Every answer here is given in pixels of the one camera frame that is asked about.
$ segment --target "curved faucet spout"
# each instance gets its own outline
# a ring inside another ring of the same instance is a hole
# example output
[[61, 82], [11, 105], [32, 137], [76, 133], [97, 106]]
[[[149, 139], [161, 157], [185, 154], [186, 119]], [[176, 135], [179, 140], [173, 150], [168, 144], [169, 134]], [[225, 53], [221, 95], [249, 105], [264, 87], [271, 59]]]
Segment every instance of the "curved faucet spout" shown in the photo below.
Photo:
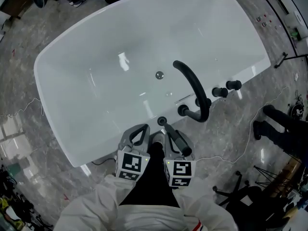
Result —
[[179, 115], [189, 116], [198, 122], [205, 122], [209, 116], [209, 107], [211, 105], [211, 100], [206, 97], [205, 91], [199, 79], [185, 63], [182, 63], [180, 61], [174, 61], [173, 66], [177, 70], [181, 71], [182, 74], [184, 74], [184, 76], [192, 86], [192, 89], [196, 94], [200, 106], [200, 114], [198, 114], [196, 112], [189, 110], [189, 108], [186, 105], [184, 104], [180, 105], [180, 107], [178, 108]]

